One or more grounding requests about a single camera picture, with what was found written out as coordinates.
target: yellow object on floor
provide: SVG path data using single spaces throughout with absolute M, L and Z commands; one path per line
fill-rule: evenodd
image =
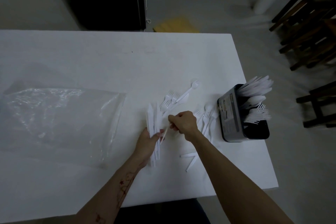
M 153 27 L 153 31 L 170 33 L 199 33 L 199 31 L 194 26 L 192 26 L 189 20 L 185 17 L 168 19 Z

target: white table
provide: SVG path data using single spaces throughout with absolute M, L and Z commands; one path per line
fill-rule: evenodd
M 0 223 L 76 213 L 131 154 L 148 103 L 161 102 L 168 90 L 183 92 L 192 78 L 202 81 L 178 113 L 215 103 L 245 82 L 230 34 L 0 31 L 0 92 L 27 68 L 53 71 L 64 87 L 125 92 L 127 98 L 108 170 L 1 152 Z M 264 141 L 227 143 L 217 123 L 214 145 L 260 188 L 278 187 Z M 157 167 L 138 174 L 123 206 L 215 195 L 200 160 L 186 173 L 191 158 L 179 155 L 193 151 L 191 143 L 168 134 Z

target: cutlery holder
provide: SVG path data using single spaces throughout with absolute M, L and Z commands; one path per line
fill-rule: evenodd
M 222 137 L 227 142 L 242 142 L 248 140 L 267 139 L 270 136 L 267 121 L 258 124 L 244 123 L 249 110 L 239 110 L 249 97 L 239 97 L 237 89 L 243 84 L 237 84 L 217 100 Z

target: person's left hand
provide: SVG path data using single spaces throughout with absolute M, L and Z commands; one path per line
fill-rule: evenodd
M 140 168 L 143 168 L 147 165 L 155 149 L 156 141 L 160 138 L 160 133 L 157 133 L 153 135 L 152 138 L 150 138 L 147 128 L 144 128 L 141 132 L 133 152 L 133 156 L 141 161 L 139 166 Z

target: plastic bag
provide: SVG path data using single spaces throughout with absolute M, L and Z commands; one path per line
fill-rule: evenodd
M 29 88 L 0 100 L 0 150 L 24 157 L 106 167 L 125 94 Z

